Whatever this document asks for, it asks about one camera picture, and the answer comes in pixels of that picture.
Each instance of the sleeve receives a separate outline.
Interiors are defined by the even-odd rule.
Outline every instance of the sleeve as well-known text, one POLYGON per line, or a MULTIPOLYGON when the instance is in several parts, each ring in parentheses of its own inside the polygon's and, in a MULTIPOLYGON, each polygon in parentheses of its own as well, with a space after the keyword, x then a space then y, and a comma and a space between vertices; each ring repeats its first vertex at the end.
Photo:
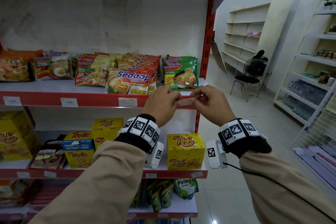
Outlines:
POLYGON ((94 163, 30 224, 125 224, 145 160, 146 153, 133 145, 104 142, 94 163))
MULTIPOLYGON (((243 170, 268 176, 296 192, 336 219, 336 208, 321 191, 304 179, 297 168, 273 153, 246 152, 240 158, 243 170)), ((243 172, 251 192, 255 213, 262 224, 334 223, 312 206, 278 184, 243 172)))

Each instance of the wrist strap with markers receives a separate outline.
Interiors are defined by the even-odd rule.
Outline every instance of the wrist strap with markers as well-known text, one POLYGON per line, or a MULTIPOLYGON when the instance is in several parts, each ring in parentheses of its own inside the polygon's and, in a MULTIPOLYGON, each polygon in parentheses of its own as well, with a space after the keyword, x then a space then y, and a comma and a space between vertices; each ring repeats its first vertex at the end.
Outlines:
POLYGON ((235 141, 245 138, 245 137, 256 137, 260 136, 267 139, 262 133, 260 133, 249 120, 242 120, 237 118, 232 120, 220 128, 220 133, 218 133, 222 145, 230 145, 235 141))
POLYGON ((139 136, 153 148, 159 139, 160 129, 151 120, 134 117, 127 120, 125 125, 118 132, 118 136, 123 133, 131 133, 139 136))

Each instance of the yellow ahh snack box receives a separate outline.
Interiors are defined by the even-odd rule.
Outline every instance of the yellow ahh snack box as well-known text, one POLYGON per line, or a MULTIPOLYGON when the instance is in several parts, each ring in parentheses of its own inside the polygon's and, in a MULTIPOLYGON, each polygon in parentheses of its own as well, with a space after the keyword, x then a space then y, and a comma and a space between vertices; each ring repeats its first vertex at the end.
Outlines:
POLYGON ((205 145, 199 133, 167 135, 168 170, 201 169, 205 145))
POLYGON ((91 131, 71 131, 61 144, 72 169, 92 165, 95 144, 91 131))
POLYGON ((40 146, 23 111, 0 112, 0 161, 31 159, 40 146))
POLYGON ((124 118, 97 119, 91 127, 96 149, 103 141, 116 139, 123 122, 124 118))

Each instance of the white floor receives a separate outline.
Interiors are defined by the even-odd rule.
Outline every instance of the white floor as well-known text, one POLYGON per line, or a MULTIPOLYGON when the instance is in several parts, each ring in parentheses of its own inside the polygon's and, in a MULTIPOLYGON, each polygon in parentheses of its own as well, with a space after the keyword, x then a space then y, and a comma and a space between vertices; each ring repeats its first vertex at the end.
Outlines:
MULTIPOLYGON (((208 67, 207 82, 225 93, 235 115, 250 120, 259 131, 270 138, 269 144, 279 157, 299 167, 305 178, 322 190, 336 205, 336 195, 289 151, 301 127, 278 110, 273 105, 273 98, 266 93, 261 93, 258 98, 252 96, 245 102, 247 95, 244 91, 241 92, 240 85, 236 84, 230 96, 234 77, 223 73, 212 55, 208 67)), ((200 120, 199 133, 205 142, 218 140, 218 127, 204 117, 200 120)), ((233 154, 228 154, 227 160, 239 167, 238 158, 233 154)), ((259 223, 241 172, 232 167, 212 170, 206 157, 205 162, 209 170, 208 178, 198 180, 200 191, 195 194, 198 218, 192 218, 191 224, 259 223)))

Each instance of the black cable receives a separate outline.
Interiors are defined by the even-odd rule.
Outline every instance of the black cable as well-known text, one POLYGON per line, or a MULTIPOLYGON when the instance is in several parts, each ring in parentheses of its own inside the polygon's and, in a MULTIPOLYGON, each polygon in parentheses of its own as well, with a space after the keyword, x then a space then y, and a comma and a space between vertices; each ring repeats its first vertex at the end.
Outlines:
POLYGON ((260 176, 260 177, 263 177, 267 180, 270 180, 276 184, 278 184, 279 186, 287 189, 289 192, 293 193, 295 196, 297 196, 299 199, 303 200, 304 202, 306 202, 308 205, 312 206, 313 208, 315 208, 316 210, 318 210, 320 213, 322 213, 324 216, 326 216, 329 220, 331 220, 332 222, 336 223, 336 220, 334 220, 333 218, 331 218, 328 214, 326 214, 325 212, 323 212, 322 210, 320 210, 319 208, 317 208, 315 205, 313 205, 312 203, 310 203, 309 201, 307 201, 306 199, 304 199, 303 197, 301 197, 299 194, 297 194, 296 192, 292 191, 291 189, 287 188, 285 185, 282 185, 281 183, 277 182, 276 180, 266 176, 266 175, 262 175, 262 174, 258 174, 258 173, 254 173, 254 172, 250 172, 250 171, 246 171, 246 170, 243 170, 243 169, 240 169, 238 167, 235 167, 229 163, 225 163, 223 162, 224 165, 228 165, 230 167, 234 167, 235 169, 238 169, 246 174, 250 174, 250 175, 256 175, 256 176, 260 176))

